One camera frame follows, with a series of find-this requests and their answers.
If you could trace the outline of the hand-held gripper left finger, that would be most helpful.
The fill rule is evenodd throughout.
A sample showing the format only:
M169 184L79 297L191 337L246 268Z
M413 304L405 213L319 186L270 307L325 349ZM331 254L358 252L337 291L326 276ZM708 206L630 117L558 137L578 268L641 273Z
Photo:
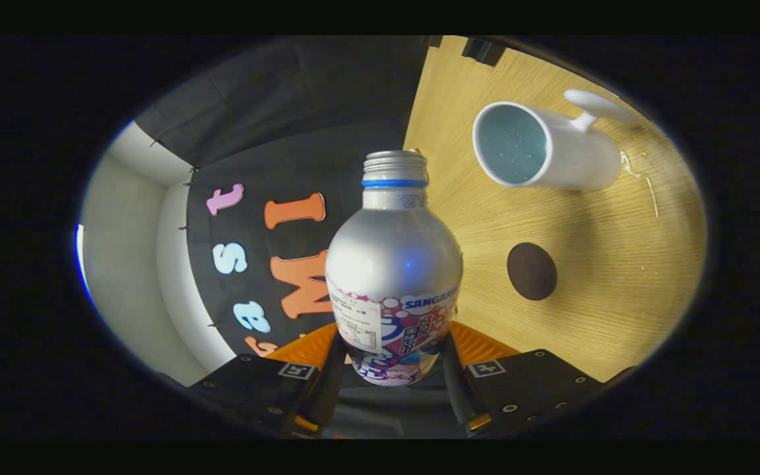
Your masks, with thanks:
M266 438L319 438L334 417L347 347L325 325L269 354L240 354L186 395Z

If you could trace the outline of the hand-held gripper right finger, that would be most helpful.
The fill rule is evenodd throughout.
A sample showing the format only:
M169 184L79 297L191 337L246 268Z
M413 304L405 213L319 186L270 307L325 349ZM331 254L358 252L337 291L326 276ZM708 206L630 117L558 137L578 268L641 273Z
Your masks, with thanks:
M608 389L547 349L521 352L452 322L443 369L468 438L513 438L540 429Z

